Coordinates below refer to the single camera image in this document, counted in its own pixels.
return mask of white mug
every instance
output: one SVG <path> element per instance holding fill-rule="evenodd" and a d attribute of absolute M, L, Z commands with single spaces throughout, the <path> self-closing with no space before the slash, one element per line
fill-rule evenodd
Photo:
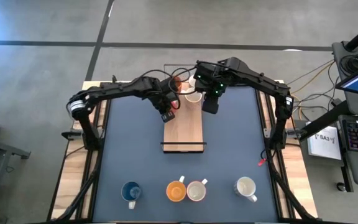
<path fill-rule="evenodd" d="M 187 185 L 187 196 L 190 200 L 194 202 L 199 202 L 200 200 L 205 198 L 206 195 L 206 187 L 205 184 L 208 180 L 204 179 L 203 181 L 193 181 L 189 185 Z"/>
<path fill-rule="evenodd" d="M 254 195 L 256 191 L 255 182 L 249 177 L 241 177 L 234 184 L 236 194 L 248 198 L 251 202 L 256 202 L 257 197 Z"/>
<path fill-rule="evenodd" d="M 191 93 L 192 91 L 194 91 L 194 88 L 190 87 L 187 90 L 182 90 L 181 93 Z M 203 94 L 195 92 L 195 93 L 192 93 L 192 94 L 189 94 L 189 95 L 185 95 L 185 98 L 190 103 L 197 103 L 203 98 Z"/>
<path fill-rule="evenodd" d="M 194 78 L 194 75 L 189 78 L 189 85 L 192 87 L 196 85 L 196 79 Z"/>

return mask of mug handle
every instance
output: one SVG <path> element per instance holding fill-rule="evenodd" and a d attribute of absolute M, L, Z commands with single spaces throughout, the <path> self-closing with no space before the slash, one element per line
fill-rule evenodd
<path fill-rule="evenodd" d="M 129 209 L 131 209 L 131 210 L 135 209 L 135 203 L 136 203 L 136 201 L 129 202 L 129 205 L 128 205 Z"/>
<path fill-rule="evenodd" d="M 258 198 L 255 195 L 251 195 L 249 197 L 247 197 L 251 202 L 256 202 L 256 200 L 258 200 Z"/>

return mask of wooden table frame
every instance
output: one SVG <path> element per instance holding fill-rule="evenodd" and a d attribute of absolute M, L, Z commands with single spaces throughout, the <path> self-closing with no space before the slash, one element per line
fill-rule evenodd
<path fill-rule="evenodd" d="M 101 83 L 102 82 L 84 82 L 83 90 L 88 89 L 91 86 L 99 86 Z M 275 117 L 273 114 L 275 105 L 271 101 L 272 98 L 265 96 L 263 93 L 259 93 L 257 90 L 255 91 L 255 95 L 257 96 L 262 128 L 272 128 L 272 125 L 274 126 L 275 124 Z M 106 127 L 108 116 L 105 116 L 105 114 L 109 111 L 110 102 L 111 101 L 103 101 L 90 114 L 89 118 L 93 121 L 95 126 L 102 126 L 103 129 Z M 77 121 L 75 121 L 73 128 L 81 129 L 81 126 Z M 292 128 L 291 120 L 287 121 L 286 128 Z M 287 139 L 287 143 L 298 144 L 298 141 L 294 139 Z M 82 145 L 82 139 L 69 141 L 66 155 L 75 151 Z M 48 220 L 59 217 L 71 204 L 80 191 L 81 186 L 84 185 L 85 181 L 89 177 L 90 172 L 95 168 L 95 165 L 100 165 L 102 155 L 103 147 L 100 151 L 93 152 L 80 149 L 63 160 L 62 169 L 51 202 Z M 317 217 L 300 147 L 286 146 L 284 150 L 277 152 L 277 156 L 273 158 L 273 161 L 276 169 L 282 176 L 282 179 L 290 186 L 290 189 L 295 197 L 311 215 Z M 96 181 L 88 189 L 84 199 L 80 203 L 80 206 L 71 216 L 71 219 L 85 222 L 92 221 L 98 184 L 98 174 L 99 172 L 97 173 Z M 270 178 L 273 194 L 275 196 L 275 207 L 278 220 L 281 222 L 283 221 L 283 218 L 300 218 L 299 214 L 297 214 L 292 205 L 290 205 L 289 200 L 284 195 L 280 186 L 278 186 L 272 179 L 271 175 Z"/>

